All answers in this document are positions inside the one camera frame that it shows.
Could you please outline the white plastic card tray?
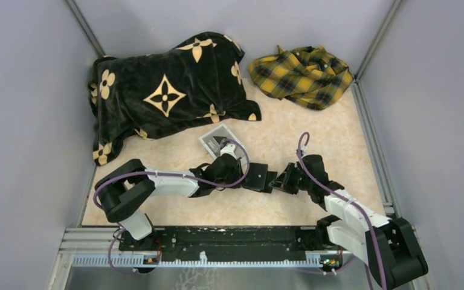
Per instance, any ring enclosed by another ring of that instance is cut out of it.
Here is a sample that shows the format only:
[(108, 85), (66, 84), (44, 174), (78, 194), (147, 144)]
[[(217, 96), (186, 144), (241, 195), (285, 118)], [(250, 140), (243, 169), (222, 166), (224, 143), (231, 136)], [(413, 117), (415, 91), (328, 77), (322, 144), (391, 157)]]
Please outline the white plastic card tray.
[(245, 146), (225, 124), (220, 124), (199, 137), (203, 148), (213, 161), (220, 157), (222, 152), (225, 152), (224, 148), (228, 146), (229, 140), (233, 140), (233, 155), (240, 161), (242, 166), (245, 166), (247, 164)]

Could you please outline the black leather card holder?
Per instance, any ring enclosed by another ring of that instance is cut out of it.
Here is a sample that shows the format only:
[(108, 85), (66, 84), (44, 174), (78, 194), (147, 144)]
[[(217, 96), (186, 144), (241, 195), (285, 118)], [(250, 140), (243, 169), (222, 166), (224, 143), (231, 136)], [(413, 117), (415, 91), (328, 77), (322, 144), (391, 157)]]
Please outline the black leather card holder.
[(268, 170), (268, 165), (264, 163), (250, 163), (246, 178), (243, 182), (243, 188), (254, 192), (271, 194), (273, 188), (270, 183), (278, 175), (276, 171)]

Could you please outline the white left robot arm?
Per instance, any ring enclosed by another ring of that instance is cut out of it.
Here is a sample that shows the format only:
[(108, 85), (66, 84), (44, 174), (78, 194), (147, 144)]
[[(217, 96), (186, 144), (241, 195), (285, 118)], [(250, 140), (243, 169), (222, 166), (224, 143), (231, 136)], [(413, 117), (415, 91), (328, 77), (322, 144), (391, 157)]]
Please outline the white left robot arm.
[(94, 202), (108, 222), (119, 224), (137, 246), (149, 250), (155, 246), (157, 234), (140, 208), (147, 198), (198, 198), (218, 188), (241, 187), (244, 179), (241, 162), (228, 153), (211, 164), (203, 163), (183, 172), (148, 169), (139, 159), (132, 159), (99, 180)]

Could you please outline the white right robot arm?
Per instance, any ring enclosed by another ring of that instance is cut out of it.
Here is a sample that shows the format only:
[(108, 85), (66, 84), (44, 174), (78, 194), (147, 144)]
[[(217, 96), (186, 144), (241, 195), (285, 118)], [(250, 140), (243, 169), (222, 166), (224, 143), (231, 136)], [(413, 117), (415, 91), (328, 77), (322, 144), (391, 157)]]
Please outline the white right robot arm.
[(429, 267), (409, 221), (379, 214), (329, 178), (320, 155), (306, 155), (269, 186), (292, 195), (306, 192), (328, 212), (317, 221), (316, 241), (324, 249), (339, 246), (364, 262), (380, 287), (395, 289), (425, 276)]

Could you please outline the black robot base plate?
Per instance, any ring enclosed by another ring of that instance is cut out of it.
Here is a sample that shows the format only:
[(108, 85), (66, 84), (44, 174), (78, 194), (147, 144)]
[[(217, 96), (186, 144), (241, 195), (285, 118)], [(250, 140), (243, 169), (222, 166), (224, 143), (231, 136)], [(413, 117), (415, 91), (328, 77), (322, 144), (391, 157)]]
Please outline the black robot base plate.
[(310, 263), (339, 268), (348, 261), (344, 250), (326, 245), (315, 227), (197, 227), (166, 226), (135, 240), (125, 231), (121, 251), (153, 251), (160, 262), (207, 262), (264, 264)]

